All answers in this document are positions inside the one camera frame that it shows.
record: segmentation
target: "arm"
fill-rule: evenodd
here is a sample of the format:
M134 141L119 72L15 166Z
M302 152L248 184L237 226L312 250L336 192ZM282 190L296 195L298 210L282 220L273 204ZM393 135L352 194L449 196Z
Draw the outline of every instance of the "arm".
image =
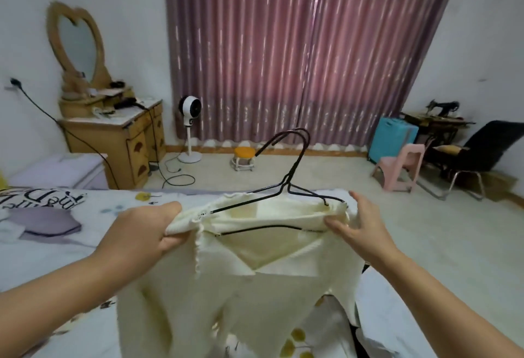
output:
M522 348L397 249L378 206L360 194L351 196L358 203L361 227L352 229L331 217L325 218L326 225L389 281L438 357L524 357Z
M164 236L180 203L122 212L95 252L0 294L0 356L18 357L150 269L188 233Z

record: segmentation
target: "mirror frame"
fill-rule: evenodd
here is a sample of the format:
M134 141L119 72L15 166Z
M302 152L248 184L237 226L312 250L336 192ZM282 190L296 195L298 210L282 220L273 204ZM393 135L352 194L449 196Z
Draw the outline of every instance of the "mirror frame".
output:
M83 8L73 9L62 2L53 1L47 8L47 36L58 62L65 72L71 74L77 73L75 66L67 56L60 38L58 22L61 16L67 17L69 21L71 21L71 23L75 26L77 26L80 20L83 20L85 23L87 23L91 33L93 34L96 45L95 70L93 73L93 79L88 81L89 86L95 89L108 88L111 82L111 76L109 75L108 69L104 64L104 44L102 42L102 36L98 26L95 23L95 20L91 14Z

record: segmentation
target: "blue suitcase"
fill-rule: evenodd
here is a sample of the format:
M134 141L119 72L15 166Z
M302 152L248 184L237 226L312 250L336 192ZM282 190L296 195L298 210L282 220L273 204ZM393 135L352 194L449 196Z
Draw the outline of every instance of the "blue suitcase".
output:
M405 144L415 142L419 127L398 118L380 118L368 158L377 163L382 157L396 157Z

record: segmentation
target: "vanity table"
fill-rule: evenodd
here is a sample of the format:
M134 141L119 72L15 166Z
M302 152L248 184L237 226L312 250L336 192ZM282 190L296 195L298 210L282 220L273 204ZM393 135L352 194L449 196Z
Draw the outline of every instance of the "vanity table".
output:
M162 101L137 99L147 110L125 107L121 100L135 97L131 87L111 90L112 79L104 65L100 31L82 8L53 2L47 12L49 42L63 72L60 125L99 153L107 154L105 173L110 188L141 188L148 179L149 161L166 154L162 122ZM86 143L65 132L72 153L93 153Z

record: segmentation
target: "hand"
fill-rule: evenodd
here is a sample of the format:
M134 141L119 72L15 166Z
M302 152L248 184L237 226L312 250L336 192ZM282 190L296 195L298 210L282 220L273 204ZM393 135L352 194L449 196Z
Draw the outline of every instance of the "hand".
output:
M131 282L166 252L186 242L189 231L164 235L181 210L179 202L127 209L116 218L92 256L101 266L110 266L123 283Z
M324 223L331 231L341 236L365 261L375 268L380 267L400 251L382 222L378 206L356 192L350 191L350 196L358 204L360 228L350 228L334 216L326 216Z

